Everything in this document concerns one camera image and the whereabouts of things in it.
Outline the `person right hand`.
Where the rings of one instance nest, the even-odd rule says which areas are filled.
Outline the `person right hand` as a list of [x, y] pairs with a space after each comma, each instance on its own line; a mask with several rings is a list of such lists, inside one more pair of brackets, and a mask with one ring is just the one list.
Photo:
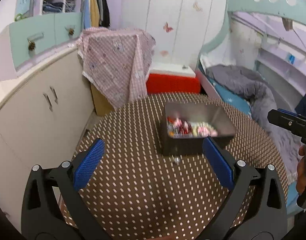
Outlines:
[[299, 148], [299, 155], [302, 156], [302, 159], [299, 161], [297, 166], [297, 184], [296, 189], [299, 194], [302, 194], [306, 187], [306, 168], [305, 168], [305, 157], [306, 157], [306, 145]]

